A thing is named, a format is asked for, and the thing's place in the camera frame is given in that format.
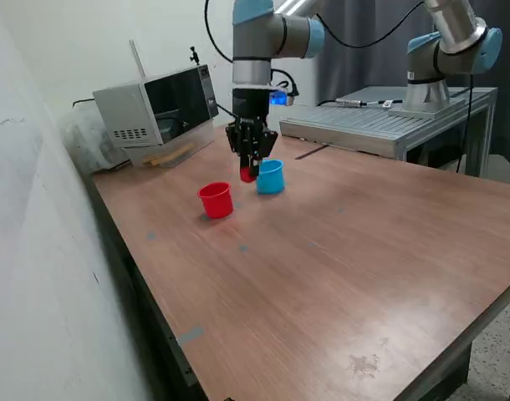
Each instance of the speckled floor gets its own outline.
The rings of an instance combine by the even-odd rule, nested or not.
[[[510,183],[510,164],[489,159],[487,178]],[[469,381],[451,401],[505,401],[510,392],[510,305],[472,344]]]

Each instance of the blue cup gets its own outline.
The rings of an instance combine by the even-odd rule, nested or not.
[[[285,189],[283,162],[281,160],[265,160],[259,167],[257,192],[260,195],[275,195]]]

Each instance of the black cable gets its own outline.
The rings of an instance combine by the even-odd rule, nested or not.
[[[395,25],[394,28],[392,28],[388,33],[386,33],[385,35],[383,35],[381,38],[379,39],[376,39],[374,42],[372,43],[368,43],[368,44],[364,44],[362,46],[358,46],[358,45],[354,45],[354,44],[349,44],[349,43],[346,43],[346,42],[343,42],[342,40],[340,40],[339,38],[337,38],[337,36],[333,33],[333,31],[331,31],[331,28],[328,26],[328,24],[324,21],[324,19],[320,16],[320,14],[316,14],[316,16],[319,18],[320,22],[322,23],[322,25],[324,25],[324,27],[326,28],[326,30],[328,31],[328,33],[333,37],[333,39],[335,39],[338,43],[340,43],[341,45],[345,46],[346,48],[369,48],[370,46],[374,46],[375,44],[381,42],[382,40],[385,40],[387,39],[396,29],[398,29],[400,27],[400,25],[402,23],[404,23],[404,21],[422,4],[422,0],[420,0],[411,10],[409,10],[405,16],[400,20],[399,23],[397,23]]]
[[[385,103],[387,100],[374,100],[375,102],[377,102],[377,104],[383,104]],[[392,101],[392,104],[402,104],[404,103],[403,100],[401,99],[398,99],[398,100],[391,100]],[[316,107],[319,107],[319,106],[323,106],[324,104],[327,104],[327,103],[336,103],[337,101],[335,99],[333,100],[324,100],[320,103],[318,103],[316,105]],[[364,101],[361,101],[361,106],[368,106],[369,103],[372,103],[372,102],[364,102]]]
[[[216,49],[216,51],[224,58],[226,59],[226,61],[228,61],[229,63],[232,63],[232,60],[226,56],[221,50],[220,48],[218,47],[218,45],[216,44],[216,42],[214,41],[214,37],[212,36],[212,33],[211,33],[211,27],[209,26],[208,24],[208,2],[209,0],[205,0],[205,12],[204,12],[204,18],[205,18],[205,27],[207,28],[207,34],[208,34],[208,38],[211,39],[211,43],[212,43],[212,46],[214,46],[214,48]]]
[[[462,147],[460,149],[459,160],[457,161],[456,173],[459,173],[459,169],[462,167],[463,154],[465,153],[465,147],[467,146],[467,136],[469,133],[469,125],[471,123],[471,112],[472,112],[472,90],[474,89],[474,75],[471,74],[471,82],[469,83],[469,108],[467,110],[467,121],[465,122],[465,133],[463,134]]]
[[[76,105],[76,104],[79,104],[79,103],[86,103],[86,102],[94,102],[95,99],[82,99],[82,100],[76,100],[73,102],[73,107]]]
[[[238,117],[237,115],[231,113],[229,110],[227,110],[225,107],[223,107],[221,104],[218,104],[216,103],[216,106],[218,106],[219,109],[222,109],[223,111],[225,111],[227,114],[229,114],[231,117],[233,117],[234,119],[236,117]]]
[[[292,96],[292,97],[299,96],[298,85],[296,84],[296,81],[294,81],[294,78],[292,77],[291,74],[289,74],[287,71],[285,71],[283,69],[272,69],[272,79],[273,79],[273,73],[283,74],[290,81],[290,84],[292,85],[292,90],[288,93],[288,96]]]
[[[327,104],[327,103],[335,103],[335,100],[322,100],[320,103],[318,103],[316,105],[316,107],[319,107],[319,106],[323,106],[324,104]]]

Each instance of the metal table frame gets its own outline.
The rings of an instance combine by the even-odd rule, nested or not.
[[[410,150],[467,119],[469,93],[462,94],[462,90],[464,88],[450,88],[454,99],[462,101],[453,112],[439,119],[390,116],[386,109],[380,107],[346,109],[321,106],[305,110],[301,117],[282,120],[281,132],[285,136],[406,161]],[[404,87],[369,87],[344,97],[367,102],[403,99],[405,91]],[[473,118],[466,152],[467,175],[482,176],[487,170],[496,103],[496,88],[473,90]]]

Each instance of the red plastic cup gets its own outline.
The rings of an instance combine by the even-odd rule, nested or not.
[[[211,219],[222,219],[232,213],[231,184],[213,182],[201,188],[197,195],[203,201],[205,212]]]

